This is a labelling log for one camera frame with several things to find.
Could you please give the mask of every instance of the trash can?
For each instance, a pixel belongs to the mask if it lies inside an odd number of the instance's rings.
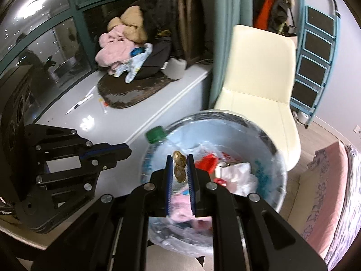
[[[249,162],[257,176],[257,193],[277,212],[286,195],[287,172],[284,159],[271,139],[254,123],[222,110],[201,111],[165,128],[162,141],[150,145],[142,165],[141,182],[165,167],[174,151],[192,152],[200,145],[213,148],[228,160]],[[182,184],[173,176],[172,193]],[[168,250],[199,257],[213,254],[212,230],[198,231],[190,222],[150,218],[149,238]]]

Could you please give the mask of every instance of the brown round mat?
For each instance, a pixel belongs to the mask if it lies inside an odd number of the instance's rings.
[[[162,72],[152,77],[134,79],[130,83],[125,83],[124,79],[125,75],[113,77],[106,74],[99,80],[99,93],[110,107],[131,107],[154,95],[172,81]]]

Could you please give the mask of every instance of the white wall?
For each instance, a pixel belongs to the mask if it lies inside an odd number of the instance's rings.
[[[330,12],[329,0],[306,0],[317,9]],[[338,55],[333,74],[316,116],[336,129],[358,149],[361,139],[353,132],[361,126],[361,29],[343,0],[336,0],[341,14]],[[294,9],[298,17],[298,0]]]

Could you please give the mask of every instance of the purple patterned sheet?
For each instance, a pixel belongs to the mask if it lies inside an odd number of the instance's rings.
[[[361,154],[352,145],[345,148],[349,161],[346,193],[335,236],[324,258],[328,270],[342,259],[361,228]]]

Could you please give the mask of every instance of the chair backrest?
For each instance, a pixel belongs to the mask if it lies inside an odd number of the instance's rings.
[[[236,25],[223,89],[289,104],[295,66],[291,39]]]

